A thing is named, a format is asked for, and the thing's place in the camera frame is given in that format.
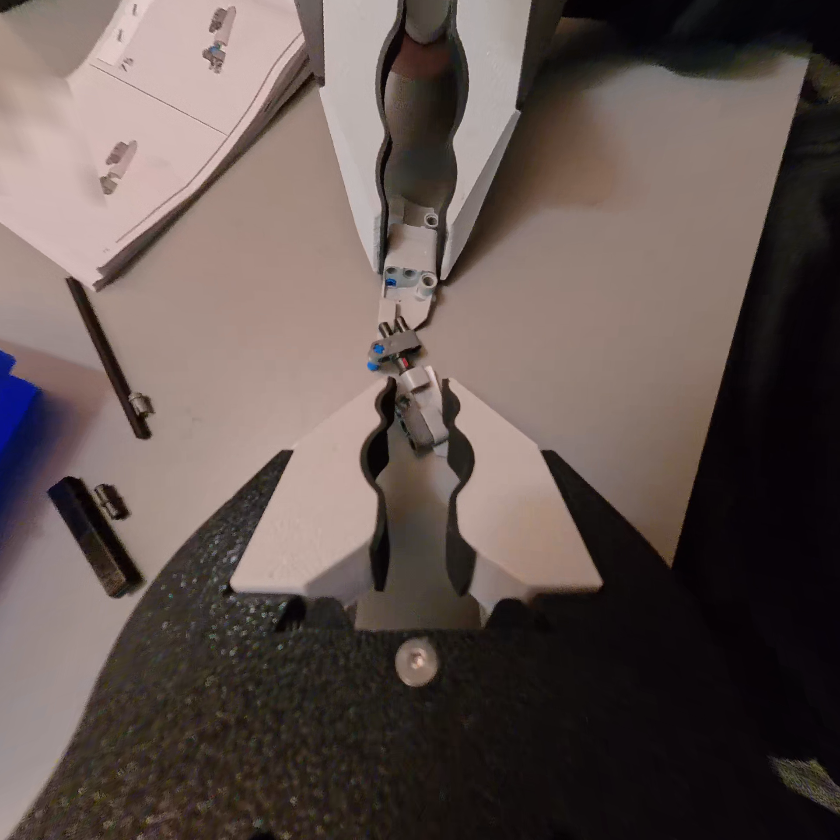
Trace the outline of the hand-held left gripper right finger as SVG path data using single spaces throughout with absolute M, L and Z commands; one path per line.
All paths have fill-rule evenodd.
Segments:
M 455 379 L 442 382 L 448 501 L 445 562 L 485 627 L 504 601 L 601 590 L 581 532 L 540 447 Z

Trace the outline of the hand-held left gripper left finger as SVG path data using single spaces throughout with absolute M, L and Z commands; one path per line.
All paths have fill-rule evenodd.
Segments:
M 234 592 L 330 598 L 383 592 L 391 545 L 383 489 L 396 382 L 377 380 L 283 451 L 283 470 L 235 572 Z

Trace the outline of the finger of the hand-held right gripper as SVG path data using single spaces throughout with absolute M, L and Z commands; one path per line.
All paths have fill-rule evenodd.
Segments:
M 384 263 L 384 167 L 391 147 L 384 116 L 385 56 L 402 23 L 402 2 L 322 3 L 322 106 L 353 220 L 376 272 Z
M 448 21 L 456 108 L 445 146 L 449 184 L 437 246 L 439 278 L 455 267 L 520 117 L 530 1 L 457 1 Z

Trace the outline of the grey beam with blue pins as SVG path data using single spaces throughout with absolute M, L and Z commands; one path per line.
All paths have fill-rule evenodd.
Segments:
M 434 369 L 418 361 L 424 349 L 422 341 L 401 316 L 393 322 L 380 322 L 377 330 L 379 335 L 368 352 L 367 369 L 394 375 L 395 416 L 414 453 L 430 451 L 446 456 L 448 430 L 443 417 L 443 395 Z

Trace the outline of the light grey brick block assembly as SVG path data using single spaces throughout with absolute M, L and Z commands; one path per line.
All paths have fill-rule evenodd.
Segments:
M 379 322 L 402 319 L 409 329 L 427 320 L 438 289 L 438 214 L 430 206 L 407 204 L 403 219 L 390 226 L 382 272 Z

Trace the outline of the grey desk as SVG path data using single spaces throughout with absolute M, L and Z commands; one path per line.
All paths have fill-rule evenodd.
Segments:
M 690 598 L 623 512 L 684 517 L 802 74 L 684 77 L 565 39 L 432 318 L 430 361 L 545 453 L 603 586 L 525 626 L 352 629 L 229 582 L 288 451 L 383 378 L 379 282 L 320 90 L 129 274 L 108 335 L 150 442 L 85 421 L 146 579 L 113 600 L 45 500 L 2 585 L 21 838 L 808 838 Z M 92 438 L 97 431 L 97 440 Z M 665 500 L 676 490 L 675 500 Z

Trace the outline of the open instruction booklet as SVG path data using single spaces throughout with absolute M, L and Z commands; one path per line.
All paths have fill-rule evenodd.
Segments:
M 116 280 L 308 74 L 294 2 L 120 2 L 72 72 L 2 12 L 2 228 Z

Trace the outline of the black brick beam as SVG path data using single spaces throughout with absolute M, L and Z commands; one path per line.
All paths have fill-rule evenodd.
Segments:
M 136 591 L 142 575 L 84 482 L 66 476 L 47 495 L 105 593 L 116 598 Z

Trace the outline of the person's dark clothing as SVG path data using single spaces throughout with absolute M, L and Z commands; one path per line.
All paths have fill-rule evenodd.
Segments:
M 568 2 L 694 75 L 761 48 L 811 65 L 673 571 L 809 829 L 838 838 L 838 2 Z

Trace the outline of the black axle rod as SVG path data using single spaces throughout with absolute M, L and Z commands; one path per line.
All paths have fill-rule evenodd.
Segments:
M 106 376 L 108 377 L 108 381 L 119 401 L 122 411 L 132 428 L 134 436 L 140 440 L 150 439 L 152 432 L 148 422 L 149 417 L 145 420 L 139 419 L 131 407 L 130 394 L 136 391 L 128 383 L 122 366 L 113 352 L 109 338 L 104 332 L 98 315 L 91 305 L 86 289 L 73 277 L 67 277 L 65 282 L 91 340 L 92 346 L 100 360 Z

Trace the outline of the blue plastic bin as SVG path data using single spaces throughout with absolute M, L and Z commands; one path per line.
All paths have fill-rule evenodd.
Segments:
M 21 368 L 20 353 L 1 352 L 1 544 L 17 528 L 43 447 L 43 393 Z

